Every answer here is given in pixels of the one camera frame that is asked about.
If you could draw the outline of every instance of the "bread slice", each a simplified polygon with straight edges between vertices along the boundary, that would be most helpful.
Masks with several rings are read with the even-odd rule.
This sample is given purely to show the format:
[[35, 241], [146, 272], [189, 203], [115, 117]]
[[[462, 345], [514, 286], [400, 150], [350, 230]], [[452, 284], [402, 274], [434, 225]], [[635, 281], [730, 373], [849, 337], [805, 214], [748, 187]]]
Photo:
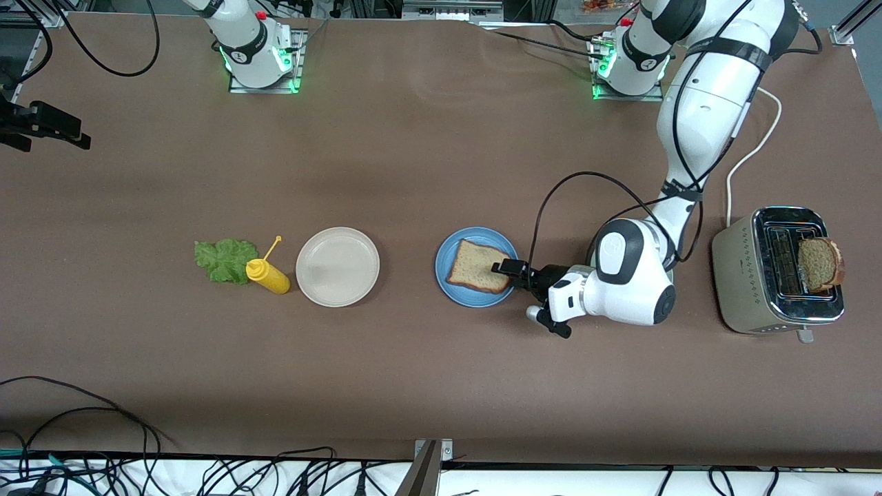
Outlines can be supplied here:
[[810, 293], [820, 293], [842, 284], [845, 262], [836, 243], [826, 237], [799, 240], [799, 268]]
[[498, 295], [509, 285], [508, 276], [490, 272], [496, 262], [502, 263], [508, 255], [491, 246], [475, 244], [463, 239], [456, 251], [456, 259], [447, 276], [447, 282], [457, 286]]

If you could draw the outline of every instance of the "lettuce leaf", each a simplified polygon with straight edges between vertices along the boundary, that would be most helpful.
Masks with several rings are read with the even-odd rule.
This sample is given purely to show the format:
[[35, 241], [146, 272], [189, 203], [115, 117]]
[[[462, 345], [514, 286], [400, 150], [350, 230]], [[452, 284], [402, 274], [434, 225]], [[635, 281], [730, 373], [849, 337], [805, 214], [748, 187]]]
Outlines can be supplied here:
[[250, 241], [221, 239], [215, 244], [197, 241], [196, 265], [204, 268], [214, 282], [248, 283], [245, 264], [257, 259], [258, 248]]

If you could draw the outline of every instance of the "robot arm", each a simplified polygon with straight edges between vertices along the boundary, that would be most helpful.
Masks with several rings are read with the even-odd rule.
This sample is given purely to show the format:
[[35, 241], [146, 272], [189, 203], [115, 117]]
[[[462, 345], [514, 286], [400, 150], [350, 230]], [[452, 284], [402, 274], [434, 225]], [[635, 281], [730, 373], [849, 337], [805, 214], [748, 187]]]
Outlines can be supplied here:
[[183, 0], [206, 20], [227, 69], [244, 86], [272, 85], [292, 70], [291, 28], [251, 9], [248, 0]]
[[786, 0], [643, 0], [640, 9], [633, 25], [612, 33], [616, 58], [601, 76], [619, 93], [644, 94], [659, 78], [672, 44], [685, 39], [689, 49], [657, 124], [668, 156], [659, 193], [665, 200], [646, 219], [604, 225], [596, 267], [533, 271], [515, 260], [494, 267], [516, 286], [530, 286], [542, 306], [530, 307], [527, 316], [563, 337], [570, 333], [567, 320], [582, 315], [643, 326], [668, 317], [676, 299], [668, 271], [706, 175], [737, 135], [763, 72], [779, 55], [772, 46], [786, 48], [798, 29], [796, 8]]

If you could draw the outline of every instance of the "yellow squeeze bottle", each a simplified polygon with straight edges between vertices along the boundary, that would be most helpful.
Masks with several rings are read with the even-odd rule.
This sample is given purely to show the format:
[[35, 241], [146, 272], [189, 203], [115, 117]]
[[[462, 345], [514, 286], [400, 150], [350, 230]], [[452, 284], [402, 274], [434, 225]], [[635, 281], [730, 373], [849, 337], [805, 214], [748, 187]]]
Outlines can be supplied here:
[[250, 260], [245, 264], [245, 273], [252, 281], [260, 284], [264, 288], [269, 289], [277, 295], [284, 295], [291, 289], [291, 281], [278, 268], [266, 261], [266, 258], [273, 252], [275, 245], [281, 241], [281, 236], [277, 236], [275, 243], [266, 252], [264, 258]]

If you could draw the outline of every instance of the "brown table surface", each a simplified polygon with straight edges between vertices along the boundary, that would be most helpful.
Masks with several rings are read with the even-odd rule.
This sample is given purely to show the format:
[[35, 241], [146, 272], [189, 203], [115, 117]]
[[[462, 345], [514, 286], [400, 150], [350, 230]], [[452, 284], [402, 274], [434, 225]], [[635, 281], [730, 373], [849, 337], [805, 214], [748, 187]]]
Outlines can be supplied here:
[[[120, 70], [150, 55], [146, 17], [73, 20]], [[204, 21], [160, 21], [145, 76], [104, 73], [58, 32], [21, 95], [81, 117], [93, 148], [0, 150], [3, 377], [113, 398], [176, 452], [331, 444], [407, 458], [413, 439], [442, 437], [466, 460], [882, 465], [882, 146], [850, 49], [773, 65], [763, 86], [783, 117], [734, 183], [736, 217], [772, 204], [824, 217], [848, 261], [841, 321], [811, 346], [722, 325], [709, 262], [721, 170], [671, 317], [578, 319], [563, 340], [524, 317], [525, 293], [483, 310], [450, 301], [436, 250], [483, 225], [526, 256], [542, 197], [576, 170], [654, 198], [667, 170], [657, 103], [593, 101], [577, 56], [460, 22], [334, 20], [310, 44], [300, 94], [229, 94]], [[578, 47], [550, 28], [519, 32]], [[773, 117], [758, 96], [722, 167]], [[610, 184], [570, 182], [546, 209], [535, 262], [579, 262], [629, 203]], [[290, 273], [307, 239], [340, 225], [367, 233], [382, 259], [376, 288], [350, 308], [210, 283], [193, 263], [195, 240], [264, 251], [282, 235], [272, 260]], [[0, 390], [3, 424], [22, 429], [84, 404], [46, 385]], [[137, 451], [139, 438], [77, 417], [34, 447]]]

